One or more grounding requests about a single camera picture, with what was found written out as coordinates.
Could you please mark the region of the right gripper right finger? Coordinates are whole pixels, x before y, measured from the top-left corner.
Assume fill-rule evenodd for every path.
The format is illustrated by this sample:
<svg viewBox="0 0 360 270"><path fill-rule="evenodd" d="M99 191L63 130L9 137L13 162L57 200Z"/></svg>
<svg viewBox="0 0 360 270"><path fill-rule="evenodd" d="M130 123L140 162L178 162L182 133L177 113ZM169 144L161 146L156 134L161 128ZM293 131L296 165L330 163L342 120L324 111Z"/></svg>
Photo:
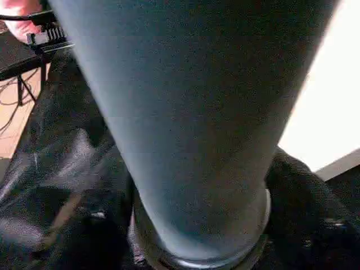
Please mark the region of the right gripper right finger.
<svg viewBox="0 0 360 270"><path fill-rule="evenodd" d="M268 232L290 269L359 269L359 221L319 176L277 148L265 181Z"/></svg>

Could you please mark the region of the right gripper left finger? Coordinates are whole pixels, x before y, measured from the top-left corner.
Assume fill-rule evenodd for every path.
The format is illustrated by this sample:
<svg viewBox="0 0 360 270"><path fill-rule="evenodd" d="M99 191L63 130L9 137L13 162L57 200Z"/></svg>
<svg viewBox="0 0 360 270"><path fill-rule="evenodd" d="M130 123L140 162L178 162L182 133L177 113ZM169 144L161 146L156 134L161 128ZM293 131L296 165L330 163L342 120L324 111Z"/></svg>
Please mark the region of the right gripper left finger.
<svg viewBox="0 0 360 270"><path fill-rule="evenodd" d="M69 190L33 250L34 269L134 269L128 241L133 182Z"/></svg>

